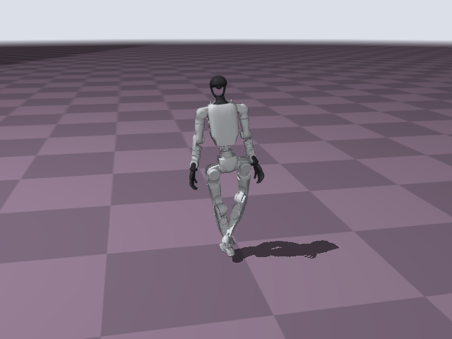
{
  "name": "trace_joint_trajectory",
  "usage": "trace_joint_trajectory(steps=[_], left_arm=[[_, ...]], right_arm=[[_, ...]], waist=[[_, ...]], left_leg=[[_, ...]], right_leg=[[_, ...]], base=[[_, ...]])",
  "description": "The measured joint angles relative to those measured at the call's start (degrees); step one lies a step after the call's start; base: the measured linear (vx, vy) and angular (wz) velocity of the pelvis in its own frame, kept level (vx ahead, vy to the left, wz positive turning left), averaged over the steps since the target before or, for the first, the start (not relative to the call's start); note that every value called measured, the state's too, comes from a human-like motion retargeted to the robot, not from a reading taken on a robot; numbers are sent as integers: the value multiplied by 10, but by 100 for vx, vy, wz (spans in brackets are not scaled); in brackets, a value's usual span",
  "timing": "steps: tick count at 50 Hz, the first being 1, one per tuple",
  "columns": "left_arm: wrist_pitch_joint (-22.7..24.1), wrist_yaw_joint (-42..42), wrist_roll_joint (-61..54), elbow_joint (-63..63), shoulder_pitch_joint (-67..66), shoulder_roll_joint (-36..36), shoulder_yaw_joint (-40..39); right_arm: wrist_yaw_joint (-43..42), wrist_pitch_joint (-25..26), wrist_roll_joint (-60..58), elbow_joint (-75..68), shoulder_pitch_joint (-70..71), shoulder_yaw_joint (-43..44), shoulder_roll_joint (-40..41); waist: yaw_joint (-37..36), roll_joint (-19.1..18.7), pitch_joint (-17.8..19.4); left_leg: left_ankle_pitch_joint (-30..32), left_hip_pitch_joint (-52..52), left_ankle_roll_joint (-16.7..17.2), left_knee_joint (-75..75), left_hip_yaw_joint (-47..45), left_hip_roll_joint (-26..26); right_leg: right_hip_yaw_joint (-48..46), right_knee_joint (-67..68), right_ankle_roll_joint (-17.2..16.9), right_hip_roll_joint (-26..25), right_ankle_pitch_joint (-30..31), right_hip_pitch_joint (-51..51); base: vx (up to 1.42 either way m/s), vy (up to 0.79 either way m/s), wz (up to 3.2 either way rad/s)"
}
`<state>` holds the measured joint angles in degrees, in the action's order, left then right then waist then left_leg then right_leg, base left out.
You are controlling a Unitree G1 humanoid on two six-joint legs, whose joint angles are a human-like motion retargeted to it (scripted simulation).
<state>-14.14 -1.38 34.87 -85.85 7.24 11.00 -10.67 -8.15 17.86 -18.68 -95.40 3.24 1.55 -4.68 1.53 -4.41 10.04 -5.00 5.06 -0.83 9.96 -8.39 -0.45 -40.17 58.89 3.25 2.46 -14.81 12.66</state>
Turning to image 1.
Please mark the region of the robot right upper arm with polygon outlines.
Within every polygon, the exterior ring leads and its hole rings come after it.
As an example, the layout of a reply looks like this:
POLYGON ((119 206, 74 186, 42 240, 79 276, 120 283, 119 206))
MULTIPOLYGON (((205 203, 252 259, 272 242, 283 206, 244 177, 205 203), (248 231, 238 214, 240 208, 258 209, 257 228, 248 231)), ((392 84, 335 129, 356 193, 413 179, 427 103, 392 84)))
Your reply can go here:
POLYGON ((240 131, 241 139, 251 138, 249 131, 249 115, 248 108, 245 104, 235 103, 239 113, 239 121, 242 130, 240 131))

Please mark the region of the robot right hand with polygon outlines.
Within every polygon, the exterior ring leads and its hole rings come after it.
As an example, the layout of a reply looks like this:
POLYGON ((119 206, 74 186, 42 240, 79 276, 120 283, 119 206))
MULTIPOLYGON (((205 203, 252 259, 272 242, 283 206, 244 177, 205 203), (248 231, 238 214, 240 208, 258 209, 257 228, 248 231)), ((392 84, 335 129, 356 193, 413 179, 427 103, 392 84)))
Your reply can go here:
POLYGON ((254 174, 254 179, 256 178, 256 175, 258 176, 258 181, 257 183, 262 182, 263 178, 264 178, 264 173, 262 171, 261 166, 258 164, 258 160, 256 159, 256 156, 252 156, 251 159, 253 160, 254 163, 250 163, 251 165, 254 166, 254 170, 255 170, 255 174, 254 174))

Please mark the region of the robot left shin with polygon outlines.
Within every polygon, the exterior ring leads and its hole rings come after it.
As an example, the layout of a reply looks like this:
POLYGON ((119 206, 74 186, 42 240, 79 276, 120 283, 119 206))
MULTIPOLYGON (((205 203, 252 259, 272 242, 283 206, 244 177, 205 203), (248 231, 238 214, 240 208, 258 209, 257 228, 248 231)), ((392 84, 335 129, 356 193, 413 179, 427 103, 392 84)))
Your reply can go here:
MULTIPOLYGON (((226 235, 227 229, 229 227, 227 216, 226 216, 226 214, 224 216, 220 216, 220 211, 217 206, 214 206, 213 209, 214 209, 214 214, 215 214, 215 219, 216 219, 218 229, 223 237, 224 235, 226 235)), ((226 249, 228 248, 227 245, 229 245, 231 247, 231 245, 227 244, 227 243, 224 243, 224 245, 225 245, 226 249)))

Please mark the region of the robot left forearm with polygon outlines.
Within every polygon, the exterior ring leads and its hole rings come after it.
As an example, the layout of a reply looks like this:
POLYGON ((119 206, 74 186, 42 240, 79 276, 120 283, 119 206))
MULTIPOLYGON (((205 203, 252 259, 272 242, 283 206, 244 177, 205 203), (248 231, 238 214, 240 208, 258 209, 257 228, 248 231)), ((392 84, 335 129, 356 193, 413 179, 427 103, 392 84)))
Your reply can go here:
MULTIPOLYGON (((200 160, 200 156, 201 156, 201 149, 202 147, 199 144, 196 144, 196 136, 193 136, 193 141, 192 141, 192 155, 191 155, 191 163, 195 162, 196 163, 196 169, 199 166, 199 160, 200 160)), ((190 163, 190 166, 191 166, 190 163)))

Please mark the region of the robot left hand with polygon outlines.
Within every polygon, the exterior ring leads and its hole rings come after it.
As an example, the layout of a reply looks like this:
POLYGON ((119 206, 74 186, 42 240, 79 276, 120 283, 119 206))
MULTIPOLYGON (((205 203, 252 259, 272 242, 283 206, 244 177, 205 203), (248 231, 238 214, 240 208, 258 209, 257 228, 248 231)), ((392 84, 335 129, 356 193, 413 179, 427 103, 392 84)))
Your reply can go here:
POLYGON ((196 169, 196 163, 195 163, 195 162, 192 162, 192 163, 191 163, 191 168, 189 168, 189 169, 191 170, 191 171, 190 171, 190 175, 189 175, 189 179, 190 179, 189 184, 190 184, 190 187, 191 187, 192 189, 197 190, 197 187, 195 187, 195 185, 194 185, 194 182, 197 183, 196 178, 195 178, 196 171, 198 170, 198 169, 196 169))

